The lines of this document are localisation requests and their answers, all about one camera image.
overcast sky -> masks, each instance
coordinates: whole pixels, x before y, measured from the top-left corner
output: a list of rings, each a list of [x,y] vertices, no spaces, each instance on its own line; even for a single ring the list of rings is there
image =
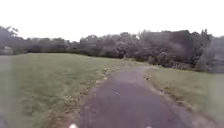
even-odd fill
[[[224,35],[222,0],[0,0],[0,25],[23,37],[79,40],[141,30]]]

tree line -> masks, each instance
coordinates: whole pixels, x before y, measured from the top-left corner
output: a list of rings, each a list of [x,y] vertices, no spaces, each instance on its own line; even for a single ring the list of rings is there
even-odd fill
[[[28,38],[17,36],[18,30],[0,26],[0,54],[76,53],[96,57],[133,58],[163,67],[201,72],[224,72],[224,38],[181,31],[96,36],[79,42],[62,38]]]

sky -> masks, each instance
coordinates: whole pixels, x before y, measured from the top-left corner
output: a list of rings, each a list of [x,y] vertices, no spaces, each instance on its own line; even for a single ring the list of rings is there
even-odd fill
[[[207,29],[224,35],[222,0],[0,0],[0,25],[19,36],[78,41],[95,34]]]

paved path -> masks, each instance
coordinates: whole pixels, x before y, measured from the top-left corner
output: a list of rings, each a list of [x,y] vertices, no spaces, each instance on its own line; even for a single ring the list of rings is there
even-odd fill
[[[79,128],[190,128],[161,97],[143,84],[143,67],[111,74],[77,117]]]

grass field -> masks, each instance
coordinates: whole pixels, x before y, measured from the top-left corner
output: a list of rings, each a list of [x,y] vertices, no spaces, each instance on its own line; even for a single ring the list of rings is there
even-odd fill
[[[0,57],[0,115],[9,128],[50,128],[52,119],[74,107],[105,68],[128,61],[75,54]]]
[[[224,75],[150,68],[147,77],[176,100],[186,101],[216,120],[224,121]]]

